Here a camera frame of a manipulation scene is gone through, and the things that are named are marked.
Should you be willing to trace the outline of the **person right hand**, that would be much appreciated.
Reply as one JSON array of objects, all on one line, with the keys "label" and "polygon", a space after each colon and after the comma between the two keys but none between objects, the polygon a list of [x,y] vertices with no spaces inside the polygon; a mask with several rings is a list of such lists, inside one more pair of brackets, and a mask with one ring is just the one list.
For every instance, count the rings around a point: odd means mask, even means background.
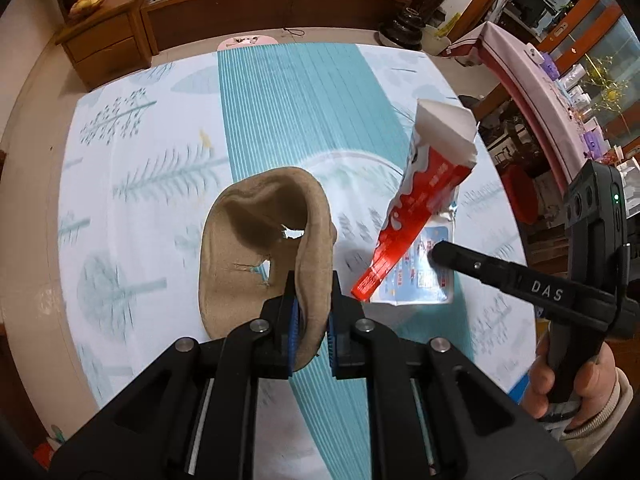
[{"label": "person right hand", "polygon": [[[536,361],[529,370],[529,384],[521,400],[521,407],[534,419],[547,413],[548,393],[555,382],[554,371],[548,365],[548,352],[549,334],[544,333],[538,341]],[[585,363],[575,377],[574,391],[580,397],[580,410],[566,429],[574,430],[594,419],[608,403],[616,384],[614,354],[604,342],[598,356]]]}]

